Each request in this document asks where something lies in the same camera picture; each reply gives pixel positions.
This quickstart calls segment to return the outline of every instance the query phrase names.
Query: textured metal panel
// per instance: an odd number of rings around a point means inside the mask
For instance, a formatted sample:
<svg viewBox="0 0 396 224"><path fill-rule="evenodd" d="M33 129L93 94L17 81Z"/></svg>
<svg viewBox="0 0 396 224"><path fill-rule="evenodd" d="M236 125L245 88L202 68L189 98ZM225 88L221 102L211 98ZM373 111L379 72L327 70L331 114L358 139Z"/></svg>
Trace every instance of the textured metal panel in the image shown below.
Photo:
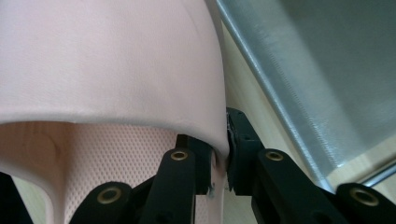
<svg viewBox="0 0 396 224"><path fill-rule="evenodd" d="M218 3L317 184L395 134L394 1Z"/></svg>

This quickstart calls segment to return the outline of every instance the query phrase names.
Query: black plastic bracket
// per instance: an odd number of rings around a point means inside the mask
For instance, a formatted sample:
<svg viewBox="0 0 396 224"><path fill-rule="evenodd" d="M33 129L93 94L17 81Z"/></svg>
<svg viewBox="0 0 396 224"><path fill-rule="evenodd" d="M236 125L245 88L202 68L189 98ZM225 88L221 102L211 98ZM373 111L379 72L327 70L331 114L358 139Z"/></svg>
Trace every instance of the black plastic bracket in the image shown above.
<svg viewBox="0 0 396 224"><path fill-rule="evenodd" d="M165 153L139 223L194 222L195 157L186 148Z"/></svg>
<svg viewBox="0 0 396 224"><path fill-rule="evenodd" d="M236 195L251 195L257 175L257 154L265 147L243 112L228 107L227 126L230 143L229 188Z"/></svg>
<svg viewBox="0 0 396 224"><path fill-rule="evenodd" d="M195 187L195 155L177 147L163 155L157 174L139 186L108 182L92 190L70 223L193 223Z"/></svg>

